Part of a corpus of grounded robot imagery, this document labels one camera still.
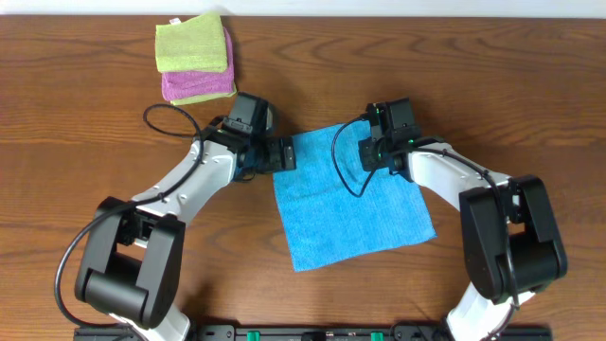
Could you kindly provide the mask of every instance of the wood grain surface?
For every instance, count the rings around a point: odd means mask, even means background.
[[[162,102],[154,25],[169,17],[0,17],[0,339],[67,340],[52,281],[64,248],[108,195],[128,199],[187,152],[141,122]],[[558,340],[606,339],[606,22],[224,18],[240,90],[270,100],[281,133],[344,122],[409,96],[424,132],[511,175],[544,180],[569,273],[516,323]],[[199,122],[233,99],[186,106]],[[187,130],[173,113],[154,120]],[[438,238],[293,271],[272,178],[232,184],[187,231],[176,303],[198,322],[390,325],[439,319],[468,277],[458,213],[423,192]],[[73,312],[108,321],[72,294]]]

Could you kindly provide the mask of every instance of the blue cloth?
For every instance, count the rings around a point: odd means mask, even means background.
[[[436,236],[419,186],[389,175],[387,169],[377,170],[362,198],[349,194],[330,158],[340,126],[296,135],[296,170],[274,174],[277,207],[296,272]],[[358,156],[358,141],[368,138],[369,131],[368,122],[356,122],[337,141],[339,168],[355,192],[369,175]]]

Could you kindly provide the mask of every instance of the microfiber cloth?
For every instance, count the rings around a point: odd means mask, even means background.
[[[436,236],[419,186],[389,175],[388,169],[377,170],[362,198],[349,194],[330,159],[339,127],[294,136],[296,170],[274,174],[277,207],[296,272]],[[369,134],[368,122],[356,122],[337,141],[339,168],[356,192],[368,176],[358,141]]]
[[[223,72],[227,49],[218,13],[191,18],[177,25],[155,27],[155,62],[160,72]]]
[[[234,58],[231,38],[226,29],[227,68],[217,72],[165,72],[162,74],[162,96],[165,100],[185,99],[192,96],[231,93],[234,83]]]
[[[231,92],[197,95],[197,96],[192,96],[192,97],[186,98],[186,99],[176,99],[176,100],[171,100],[170,104],[186,105],[186,104],[199,103],[199,102],[203,102],[203,101],[207,101],[207,100],[211,100],[211,99],[232,97],[232,96],[236,95],[236,93],[238,92],[238,90],[236,89],[236,84],[232,84],[232,87],[233,87],[233,90],[231,90]]]

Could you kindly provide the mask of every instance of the black cable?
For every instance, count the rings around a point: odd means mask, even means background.
[[[57,273],[55,275],[55,283],[54,283],[55,301],[57,302],[57,306],[59,307],[59,310],[62,312],[63,316],[65,316],[65,318],[67,318],[70,322],[72,322],[80,327],[107,328],[107,327],[115,327],[115,326],[117,326],[117,324],[116,323],[97,324],[97,323],[85,322],[85,321],[82,321],[79,318],[73,316],[67,310],[67,307],[65,307],[65,303],[63,302],[62,295],[61,295],[61,278],[62,278],[62,274],[63,274],[63,269],[65,268],[65,265],[67,264],[67,260],[69,259],[69,256],[72,254],[72,252],[74,251],[74,249],[76,248],[78,243],[97,224],[104,221],[108,217],[110,217],[114,214],[119,214],[119,213],[122,213],[122,212],[125,212],[128,210],[131,210],[131,209],[135,209],[137,206],[154,203],[154,202],[164,199],[167,195],[171,194],[176,189],[178,189],[181,185],[183,185],[186,182],[186,180],[189,178],[189,176],[191,176],[191,174],[193,172],[195,172],[196,169],[198,168],[198,166],[200,166],[200,164],[201,164],[202,155],[204,154],[204,139],[203,139],[202,130],[198,126],[198,123],[196,122],[196,120],[190,114],[188,114],[185,110],[178,108],[176,106],[165,104],[165,103],[154,104],[154,105],[148,107],[143,112],[143,120],[148,124],[148,126],[150,126],[150,128],[152,128],[156,132],[159,132],[162,134],[177,136],[177,137],[185,137],[185,135],[175,134],[175,133],[170,133],[170,132],[160,130],[160,129],[156,128],[155,126],[153,126],[151,123],[149,123],[149,121],[147,120],[148,114],[151,110],[156,109],[156,108],[168,108],[168,109],[174,110],[174,111],[180,113],[181,115],[183,115],[184,117],[186,117],[193,125],[194,129],[196,130],[196,135],[200,139],[200,152],[198,153],[198,156],[196,157],[193,165],[191,166],[191,168],[189,168],[187,173],[185,173],[185,175],[183,175],[183,177],[181,179],[179,179],[179,181],[177,181],[169,189],[167,189],[164,192],[158,193],[156,196],[151,197],[150,199],[145,199],[145,200],[141,200],[138,202],[130,202],[130,203],[126,203],[126,204],[123,204],[120,206],[116,206],[116,207],[108,210],[107,212],[99,215],[92,222],[90,222],[87,226],[85,226],[78,233],[78,235],[76,235],[76,238],[74,238],[74,240],[67,246],[67,249],[65,250],[65,253],[63,254],[63,257],[62,257],[61,261],[59,262],[59,266],[57,268]]]
[[[348,190],[349,193],[351,193],[351,195],[353,195],[356,198],[361,198],[362,195],[364,195],[364,192],[366,190],[366,187],[368,186],[368,183],[370,182],[370,179],[372,179],[372,176],[375,174],[375,172],[377,171],[377,169],[379,168],[379,162],[375,165],[375,167],[373,168],[373,170],[370,172],[370,174],[368,175],[368,177],[366,178],[366,180],[364,181],[364,184],[362,185],[362,189],[360,189],[360,193],[356,193],[354,192],[348,185],[348,182],[345,180],[345,178],[343,177],[343,174],[341,173],[341,171],[339,170],[339,165],[337,165],[337,160],[335,157],[335,147],[337,144],[337,138],[339,138],[339,134],[341,132],[343,132],[344,129],[346,129],[346,127],[352,123],[355,123],[357,121],[361,121],[364,120],[364,118],[362,116],[360,117],[356,117],[353,120],[349,121],[348,123],[344,124],[343,126],[341,126],[341,128],[339,128],[339,130],[337,131],[337,133],[334,135],[334,138],[332,139],[332,148],[330,149],[330,153],[332,156],[332,164],[334,165],[334,168],[337,171],[337,175],[339,175],[339,178],[341,179],[341,182],[343,183],[343,185],[345,186],[345,188]]]
[[[189,115],[185,110],[178,108],[176,106],[170,105],[170,104],[166,104],[166,103],[157,103],[152,105],[151,107],[147,108],[144,112],[143,112],[143,121],[145,122],[145,124],[148,125],[148,127],[152,128],[153,130],[155,130],[156,132],[160,133],[160,134],[164,134],[164,135],[169,135],[169,136],[174,136],[174,137],[181,137],[181,138],[193,138],[196,137],[196,134],[179,134],[179,133],[172,133],[172,132],[167,132],[165,130],[162,130],[156,126],[154,126],[149,120],[148,120],[148,114],[150,113],[151,110],[153,110],[154,108],[159,108],[159,107],[164,107],[164,108],[171,108],[173,110],[176,110],[178,112],[185,113],[186,115]]]

